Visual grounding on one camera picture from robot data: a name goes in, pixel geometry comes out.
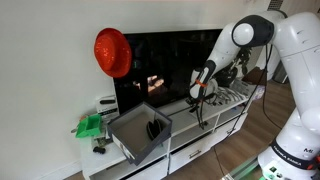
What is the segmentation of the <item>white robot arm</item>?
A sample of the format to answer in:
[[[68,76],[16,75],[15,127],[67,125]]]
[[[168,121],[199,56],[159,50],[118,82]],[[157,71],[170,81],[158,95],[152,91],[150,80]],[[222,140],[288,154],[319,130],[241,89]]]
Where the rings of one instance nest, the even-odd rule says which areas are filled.
[[[273,46],[290,85],[295,108],[279,134],[257,156],[265,180],[320,180],[320,19],[311,12],[287,15],[268,10],[227,24],[200,72],[190,96],[202,100],[208,81],[240,49]]]

